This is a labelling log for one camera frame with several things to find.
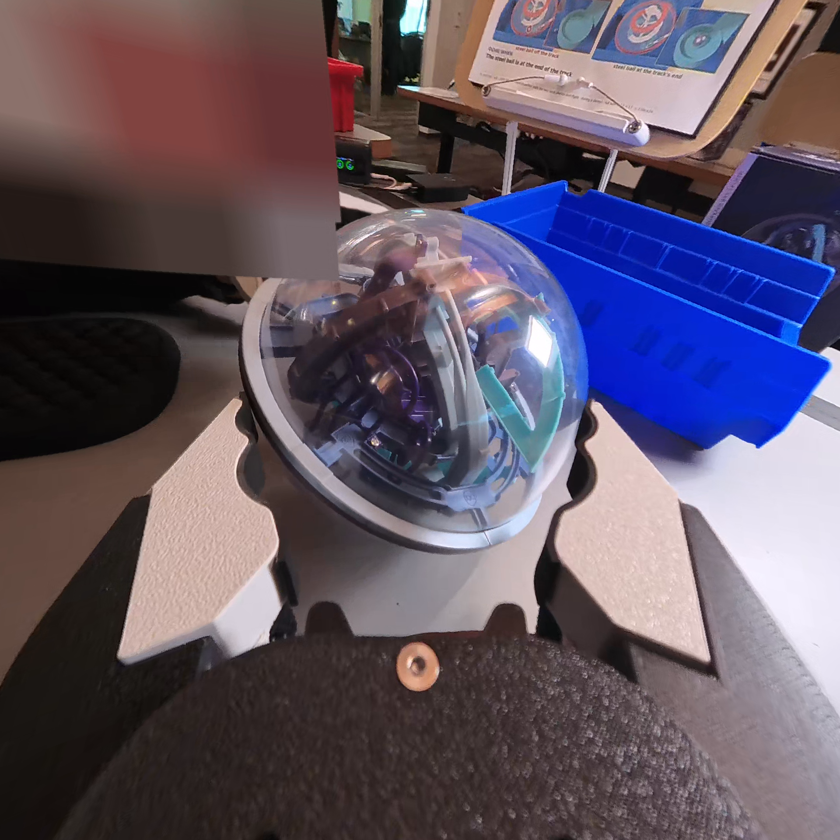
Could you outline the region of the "red plastic bin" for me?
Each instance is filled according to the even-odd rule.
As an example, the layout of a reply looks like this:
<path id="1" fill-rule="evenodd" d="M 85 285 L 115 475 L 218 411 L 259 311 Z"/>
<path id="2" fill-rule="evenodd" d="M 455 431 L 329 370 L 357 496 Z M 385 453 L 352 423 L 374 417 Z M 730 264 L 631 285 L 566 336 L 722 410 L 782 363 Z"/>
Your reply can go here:
<path id="1" fill-rule="evenodd" d="M 333 130 L 336 133 L 351 133 L 354 130 L 355 83 L 363 78 L 364 68 L 331 57 L 328 58 L 328 67 Z"/>

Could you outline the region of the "white page holder bar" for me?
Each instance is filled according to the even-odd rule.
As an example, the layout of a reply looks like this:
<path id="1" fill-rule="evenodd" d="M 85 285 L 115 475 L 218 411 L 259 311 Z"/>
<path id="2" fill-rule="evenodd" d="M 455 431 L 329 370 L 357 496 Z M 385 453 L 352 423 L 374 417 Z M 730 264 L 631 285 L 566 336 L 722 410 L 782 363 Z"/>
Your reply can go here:
<path id="1" fill-rule="evenodd" d="M 499 79 L 479 87 L 488 106 L 629 148 L 651 140 L 648 124 L 584 77 L 567 72 Z"/>

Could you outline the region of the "black device with green lights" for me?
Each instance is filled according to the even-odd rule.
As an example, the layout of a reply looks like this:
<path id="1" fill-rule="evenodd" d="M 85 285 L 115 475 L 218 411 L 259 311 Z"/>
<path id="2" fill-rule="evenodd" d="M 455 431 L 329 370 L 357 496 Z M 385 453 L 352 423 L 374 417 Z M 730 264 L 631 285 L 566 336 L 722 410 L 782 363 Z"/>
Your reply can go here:
<path id="1" fill-rule="evenodd" d="M 371 182 L 373 156 L 369 142 L 335 137 L 339 183 L 365 185 Z"/>

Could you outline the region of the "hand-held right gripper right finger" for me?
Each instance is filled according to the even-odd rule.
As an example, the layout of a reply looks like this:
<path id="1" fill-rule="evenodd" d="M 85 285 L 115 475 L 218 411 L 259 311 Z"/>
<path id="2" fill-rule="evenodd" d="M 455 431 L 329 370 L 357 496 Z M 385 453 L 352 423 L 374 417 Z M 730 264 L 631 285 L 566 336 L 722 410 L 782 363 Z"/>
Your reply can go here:
<path id="1" fill-rule="evenodd" d="M 568 488 L 535 572 L 537 635 L 591 656 L 634 644 L 712 668 L 678 495 L 597 401 L 584 410 Z"/>

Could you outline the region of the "clear plastic maze ball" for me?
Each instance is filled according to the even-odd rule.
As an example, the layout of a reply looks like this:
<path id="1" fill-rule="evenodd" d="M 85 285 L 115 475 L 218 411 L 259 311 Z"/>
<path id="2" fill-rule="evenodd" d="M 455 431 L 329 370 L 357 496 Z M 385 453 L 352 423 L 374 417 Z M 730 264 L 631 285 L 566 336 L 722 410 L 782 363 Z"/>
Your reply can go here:
<path id="1" fill-rule="evenodd" d="M 333 510 L 408 548 L 524 530 L 566 480 L 588 396 L 556 272 L 470 215 L 389 209 L 337 232 L 332 279 L 267 279 L 240 370 L 259 430 Z"/>

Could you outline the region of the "dark maze ball box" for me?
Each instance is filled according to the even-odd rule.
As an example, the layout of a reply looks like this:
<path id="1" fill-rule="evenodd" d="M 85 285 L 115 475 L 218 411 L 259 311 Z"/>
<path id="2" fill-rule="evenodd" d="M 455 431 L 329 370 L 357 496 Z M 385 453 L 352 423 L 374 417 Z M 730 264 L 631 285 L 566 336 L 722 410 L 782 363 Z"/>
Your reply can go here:
<path id="1" fill-rule="evenodd" d="M 831 279 L 815 294 L 799 344 L 815 352 L 838 346 L 838 159 L 811 148 L 763 144 L 744 158 L 703 224 L 829 269 Z"/>

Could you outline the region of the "wooden table with black legs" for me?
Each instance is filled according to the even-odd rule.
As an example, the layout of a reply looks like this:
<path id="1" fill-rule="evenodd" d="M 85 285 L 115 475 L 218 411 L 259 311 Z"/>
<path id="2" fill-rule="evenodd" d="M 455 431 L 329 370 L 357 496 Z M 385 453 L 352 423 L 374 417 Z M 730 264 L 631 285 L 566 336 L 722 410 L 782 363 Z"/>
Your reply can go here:
<path id="1" fill-rule="evenodd" d="M 455 91 L 409 86 L 400 87 L 398 94 L 417 103 L 419 129 L 439 134 L 437 168 L 441 172 L 450 172 L 457 140 L 500 156 L 507 152 L 504 118 L 470 106 Z M 518 123 L 514 161 L 546 182 L 596 186 L 606 171 L 608 154 L 605 141 L 582 140 L 570 130 L 545 127 L 533 119 L 522 118 Z M 693 156 L 660 160 L 625 150 L 617 156 L 608 189 L 637 203 L 702 215 L 743 157 L 740 150 L 729 150 L 721 161 L 700 161 Z"/>

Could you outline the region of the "black power adapter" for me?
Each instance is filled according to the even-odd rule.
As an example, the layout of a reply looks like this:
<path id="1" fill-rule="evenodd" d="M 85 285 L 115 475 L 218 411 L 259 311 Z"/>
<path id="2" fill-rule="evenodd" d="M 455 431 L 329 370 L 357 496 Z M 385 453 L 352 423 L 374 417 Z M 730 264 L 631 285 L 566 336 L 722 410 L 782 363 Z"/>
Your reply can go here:
<path id="1" fill-rule="evenodd" d="M 470 196 L 471 187 L 450 173 L 416 173 L 406 180 L 420 203 L 462 203 Z"/>

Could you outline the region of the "printed instruction sheet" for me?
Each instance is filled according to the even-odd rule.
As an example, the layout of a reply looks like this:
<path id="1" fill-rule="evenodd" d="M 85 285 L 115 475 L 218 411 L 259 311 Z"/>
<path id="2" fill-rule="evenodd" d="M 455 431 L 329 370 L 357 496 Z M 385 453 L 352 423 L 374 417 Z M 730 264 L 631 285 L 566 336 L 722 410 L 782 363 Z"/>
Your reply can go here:
<path id="1" fill-rule="evenodd" d="M 695 137 L 771 1 L 495 2 L 469 71 L 489 105 L 564 108 Z"/>

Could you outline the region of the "blue plastic bin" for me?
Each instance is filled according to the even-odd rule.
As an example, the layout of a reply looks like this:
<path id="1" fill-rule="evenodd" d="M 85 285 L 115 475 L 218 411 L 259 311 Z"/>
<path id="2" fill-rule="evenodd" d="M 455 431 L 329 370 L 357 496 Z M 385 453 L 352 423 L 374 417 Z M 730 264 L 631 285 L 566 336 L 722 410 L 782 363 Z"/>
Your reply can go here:
<path id="1" fill-rule="evenodd" d="M 566 182 L 466 206 L 548 267 L 591 388 L 703 448 L 781 434 L 831 369 L 799 345 L 826 266 Z"/>

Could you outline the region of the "wooden document stand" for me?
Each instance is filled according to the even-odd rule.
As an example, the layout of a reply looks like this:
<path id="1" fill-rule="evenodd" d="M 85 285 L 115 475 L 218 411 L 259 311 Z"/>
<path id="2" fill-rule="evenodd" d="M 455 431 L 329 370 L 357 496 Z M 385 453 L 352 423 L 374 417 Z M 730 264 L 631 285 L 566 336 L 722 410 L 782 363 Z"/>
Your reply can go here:
<path id="1" fill-rule="evenodd" d="M 749 99 L 749 89 L 759 78 L 764 64 L 781 43 L 784 32 L 793 25 L 806 2 L 777 3 L 763 32 L 757 35 L 740 68 L 735 71 L 733 79 L 721 94 L 720 101 L 711 111 L 696 138 L 678 137 L 660 129 L 653 129 L 650 141 L 641 147 L 615 144 L 590 132 L 566 129 L 555 123 L 501 111 L 483 104 L 479 87 L 468 80 L 468 75 L 480 47 L 480 39 L 490 17 L 492 5 L 491 1 L 476 1 L 474 4 L 464 43 L 458 53 L 455 87 L 469 117 L 502 131 L 505 141 L 503 152 L 507 157 L 513 155 L 513 140 L 525 134 L 533 134 L 600 156 L 607 156 L 613 149 L 617 149 L 618 160 L 722 185 L 733 173 L 735 164 L 746 154 L 749 142 L 761 131 L 761 106 L 756 105 L 749 112 L 742 111 L 743 104 Z M 737 124 L 740 113 L 744 120 Z"/>

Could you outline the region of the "black quilted pad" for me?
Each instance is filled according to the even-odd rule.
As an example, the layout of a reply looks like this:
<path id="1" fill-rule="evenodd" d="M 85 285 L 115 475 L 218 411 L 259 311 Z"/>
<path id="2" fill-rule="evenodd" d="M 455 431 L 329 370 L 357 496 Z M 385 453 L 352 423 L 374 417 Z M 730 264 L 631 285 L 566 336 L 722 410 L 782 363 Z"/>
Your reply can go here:
<path id="1" fill-rule="evenodd" d="M 173 337 L 144 320 L 3 320 L 1 460 L 89 448 L 141 429 L 170 404 L 181 360 Z"/>

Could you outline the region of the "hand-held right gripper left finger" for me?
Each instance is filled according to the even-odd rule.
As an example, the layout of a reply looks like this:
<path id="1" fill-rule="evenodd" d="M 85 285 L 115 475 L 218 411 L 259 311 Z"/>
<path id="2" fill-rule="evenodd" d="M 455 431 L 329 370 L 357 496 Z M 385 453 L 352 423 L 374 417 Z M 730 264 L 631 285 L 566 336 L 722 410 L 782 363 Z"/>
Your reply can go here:
<path id="1" fill-rule="evenodd" d="M 280 539 L 245 480 L 250 420 L 237 396 L 150 489 L 117 650 L 124 665 L 200 639 L 223 659 L 268 644 L 284 604 Z"/>

